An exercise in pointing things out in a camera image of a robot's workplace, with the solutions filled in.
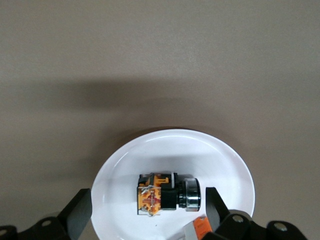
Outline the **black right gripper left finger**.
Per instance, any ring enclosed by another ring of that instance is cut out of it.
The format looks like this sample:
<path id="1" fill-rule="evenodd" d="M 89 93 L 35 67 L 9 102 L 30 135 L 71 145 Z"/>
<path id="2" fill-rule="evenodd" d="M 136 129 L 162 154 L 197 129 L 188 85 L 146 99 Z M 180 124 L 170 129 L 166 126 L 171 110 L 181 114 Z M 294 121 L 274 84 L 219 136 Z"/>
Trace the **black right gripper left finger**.
<path id="1" fill-rule="evenodd" d="M 57 216 L 48 216 L 33 226 L 37 240 L 77 240 L 92 216 L 89 188 L 81 189 Z"/>

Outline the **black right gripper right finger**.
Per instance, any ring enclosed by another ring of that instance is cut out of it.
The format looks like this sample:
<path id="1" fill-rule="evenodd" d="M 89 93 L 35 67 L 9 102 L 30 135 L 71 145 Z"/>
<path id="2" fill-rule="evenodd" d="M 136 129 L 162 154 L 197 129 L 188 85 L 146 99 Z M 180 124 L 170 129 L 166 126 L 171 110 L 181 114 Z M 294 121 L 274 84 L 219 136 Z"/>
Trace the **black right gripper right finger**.
<path id="1" fill-rule="evenodd" d="M 212 231 L 204 240 L 264 240 L 265 228 L 252 217 L 236 209 L 228 209 L 215 187 L 205 190 L 205 211 Z"/>

